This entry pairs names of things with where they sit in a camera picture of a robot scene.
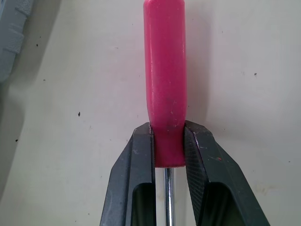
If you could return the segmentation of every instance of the screwdriver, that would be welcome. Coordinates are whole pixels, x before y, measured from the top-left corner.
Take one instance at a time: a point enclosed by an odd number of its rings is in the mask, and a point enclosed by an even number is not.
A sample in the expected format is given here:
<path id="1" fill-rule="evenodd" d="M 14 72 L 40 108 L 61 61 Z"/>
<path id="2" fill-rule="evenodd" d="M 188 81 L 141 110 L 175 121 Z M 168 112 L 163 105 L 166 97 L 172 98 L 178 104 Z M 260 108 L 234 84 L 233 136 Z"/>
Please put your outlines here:
<path id="1" fill-rule="evenodd" d="M 184 0 L 145 0 L 147 109 L 155 166 L 165 168 L 166 225 L 174 226 L 174 167 L 185 165 L 186 47 Z"/>

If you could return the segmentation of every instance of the black clamp jaw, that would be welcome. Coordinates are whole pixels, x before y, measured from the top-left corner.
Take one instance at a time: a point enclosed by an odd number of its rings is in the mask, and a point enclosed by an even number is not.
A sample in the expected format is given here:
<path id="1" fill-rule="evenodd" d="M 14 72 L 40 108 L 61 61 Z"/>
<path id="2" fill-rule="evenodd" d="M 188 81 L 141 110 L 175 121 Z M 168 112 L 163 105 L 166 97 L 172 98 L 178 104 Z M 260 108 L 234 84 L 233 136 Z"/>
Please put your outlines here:
<path id="1" fill-rule="evenodd" d="M 269 226 L 238 164 L 204 126 L 186 121 L 187 181 L 197 226 Z M 133 132 L 112 167 L 100 226 L 155 226 L 154 136 Z"/>

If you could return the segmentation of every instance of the gray object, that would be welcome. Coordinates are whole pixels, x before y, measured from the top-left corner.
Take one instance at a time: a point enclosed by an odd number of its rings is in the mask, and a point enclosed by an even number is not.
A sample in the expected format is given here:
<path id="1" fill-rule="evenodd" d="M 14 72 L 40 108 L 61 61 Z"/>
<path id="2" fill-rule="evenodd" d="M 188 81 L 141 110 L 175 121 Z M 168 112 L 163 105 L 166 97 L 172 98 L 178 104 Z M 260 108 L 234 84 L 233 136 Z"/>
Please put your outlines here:
<path id="1" fill-rule="evenodd" d="M 0 0 L 0 82 L 8 78 L 20 53 L 23 27 L 33 0 Z"/>

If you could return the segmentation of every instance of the white surface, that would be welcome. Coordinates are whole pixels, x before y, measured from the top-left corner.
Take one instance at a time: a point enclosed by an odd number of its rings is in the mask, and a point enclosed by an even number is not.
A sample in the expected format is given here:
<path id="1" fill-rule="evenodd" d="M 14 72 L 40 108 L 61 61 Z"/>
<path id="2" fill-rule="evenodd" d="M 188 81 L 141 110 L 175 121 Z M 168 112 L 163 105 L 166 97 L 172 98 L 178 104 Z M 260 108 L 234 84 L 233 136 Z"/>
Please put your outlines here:
<path id="1" fill-rule="evenodd" d="M 2 87 L 1 226 L 99 224 L 110 169 L 148 121 L 142 5 L 36 0 Z M 187 119 L 237 161 L 273 226 L 300 224 L 300 9 L 186 0 Z M 185 170 L 175 177 L 177 225 L 195 225 Z"/>

